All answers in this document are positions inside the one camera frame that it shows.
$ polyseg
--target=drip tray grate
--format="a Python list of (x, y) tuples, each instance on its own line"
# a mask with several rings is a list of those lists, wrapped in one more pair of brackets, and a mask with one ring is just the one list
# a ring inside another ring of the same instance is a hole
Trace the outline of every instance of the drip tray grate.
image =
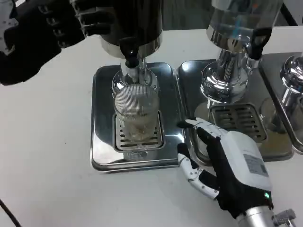
[(114, 117), (114, 120), (116, 129), (114, 144), (117, 151), (155, 150), (162, 147), (163, 133), (161, 127), (160, 114), (158, 114), (158, 122), (153, 137), (142, 143), (131, 142), (130, 140), (125, 138), (125, 135), (120, 125), (120, 121), (117, 116)]
[(239, 131), (263, 142), (267, 138), (262, 121), (252, 104), (214, 105), (210, 108), (214, 123), (228, 131)]

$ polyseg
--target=stainless steel drip tray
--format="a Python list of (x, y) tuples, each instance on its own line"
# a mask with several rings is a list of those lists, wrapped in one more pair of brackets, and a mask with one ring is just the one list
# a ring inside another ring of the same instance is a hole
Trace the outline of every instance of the stainless steel drip tray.
[(303, 96), (297, 98), (297, 105), (293, 113), (287, 116), (287, 110), (282, 108), (285, 86), (281, 80), (280, 72), (289, 57), (301, 56), (301, 54), (301, 52), (266, 54), (263, 56), (262, 69), (260, 70), (268, 82), (267, 86), (273, 89), (271, 97), (275, 101), (275, 108), (277, 108), (279, 114), (285, 118), (284, 124), (286, 125), (286, 131), (290, 135), (295, 151), (299, 154), (303, 154)]
[(123, 131), (116, 120), (111, 88), (120, 66), (105, 66), (96, 72), (91, 118), (91, 162), (95, 169), (123, 172), (178, 166), (177, 145), (184, 141), (184, 133), (177, 127), (183, 118), (177, 80), (165, 63), (150, 63), (148, 68), (158, 77), (159, 122), (151, 140), (142, 144), (121, 138)]
[[(178, 81), (182, 104), (185, 106), (185, 115), (187, 117), (201, 117), (217, 124), (218, 121), (214, 121), (212, 116), (214, 113), (210, 113), (210, 110), (214, 106), (218, 106), (218, 110), (222, 109), (222, 107), (224, 109), (225, 105), (210, 102), (200, 90), (201, 73), (203, 69), (213, 61), (214, 60), (187, 61), (183, 63), (178, 70)], [(237, 105), (250, 105), (251, 110), (254, 109), (252, 113), (257, 112), (257, 114), (251, 114), (251, 117), (256, 119), (257, 116), (259, 118), (257, 121), (262, 122), (260, 108), (264, 100), (272, 103), (262, 77), (258, 72), (255, 72), (249, 78), (248, 89), (245, 96), (237, 102)], [(226, 108), (231, 109), (234, 107), (230, 105), (229, 107), (226, 106)], [(260, 129), (263, 131), (263, 124), (254, 124), (252, 127), (258, 127), (258, 131)], [(279, 134), (266, 129), (265, 134), (262, 132), (261, 136), (263, 139), (257, 141), (257, 143), (259, 143), (259, 149), (265, 161), (284, 160), (292, 156), (292, 145), (287, 133)], [(201, 165), (210, 164), (205, 145), (201, 144), (194, 131), (186, 131), (186, 143), (190, 147), (191, 154), (196, 156), (196, 161), (198, 160)]]

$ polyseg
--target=metal tray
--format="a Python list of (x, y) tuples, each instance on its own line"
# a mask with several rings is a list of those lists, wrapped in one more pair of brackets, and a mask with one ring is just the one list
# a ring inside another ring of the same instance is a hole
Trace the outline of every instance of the metal tray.
[[(179, 92), (186, 117), (201, 117), (212, 123), (209, 108), (214, 104), (204, 97), (200, 90), (201, 73), (203, 69), (214, 60), (187, 61), (178, 70)], [(270, 99), (270, 94), (256, 71), (249, 78), (248, 89), (239, 104), (251, 103), (259, 111), (265, 99)], [(289, 159), (293, 155), (292, 144), (287, 133), (279, 134), (266, 129), (267, 140), (260, 144), (259, 149), (265, 161), (277, 161)], [(205, 146), (197, 139), (194, 131), (186, 131), (186, 143), (190, 147), (191, 154), (201, 165), (210, 165)]]
[(177, 127), (183, 116), (176, 77), (165, 63), (150, 63), (148, 68), (157, 75), (160, 87), (161, 147), (117, 150), (111, 83), (120, 66), (105, 66), (93, 79), (90, 154), (95, 169), (123, 172), (178, 166), (177, 145), (184, 141), (184, 131)]

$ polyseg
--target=white table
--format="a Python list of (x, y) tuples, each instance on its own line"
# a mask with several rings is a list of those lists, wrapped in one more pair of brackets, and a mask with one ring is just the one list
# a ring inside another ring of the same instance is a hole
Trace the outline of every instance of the white table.
[[(303, 27), (275, 28), (264, 53), (302, 51), (302, 38)], [(176, 68), (217, 53), (205, 30), (166, 31), (148, 61)], [(118, 63), (94, 36), (63, 50), (26, 83), (0, 88), (0, 198), (23, 227), (234, 227), (179, 168), (103, 175), (90, 166), (92, 77)], [(302, 164), (297, 154), (266, 164), (275, 211), (293, 208), (298, 226)], [(0, 226), (13, 226), (2, 210)]]

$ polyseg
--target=robotic hand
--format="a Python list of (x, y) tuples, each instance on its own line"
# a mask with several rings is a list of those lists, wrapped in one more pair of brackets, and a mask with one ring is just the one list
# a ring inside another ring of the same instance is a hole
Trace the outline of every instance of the robotic hand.
[(0, 0), (0, 84), (24, 82), (90, 35), (110, 33), (110, 0)]
[(201, 118), (187, 119), (178, 126), (196, 130), (207, 145), (216, 173), (214, 176), (199, 167), (190, 158), (186, 144), (182, 143), (178, 145), (178, 161), (187, 180), (204, 195), (216, 199), (221, 209), (237, 219), (239, 226), (273, 227), (295, 218), (292, 210), (274, 215), (269, 175), (253, 139), (240, 132), (226, 131)]

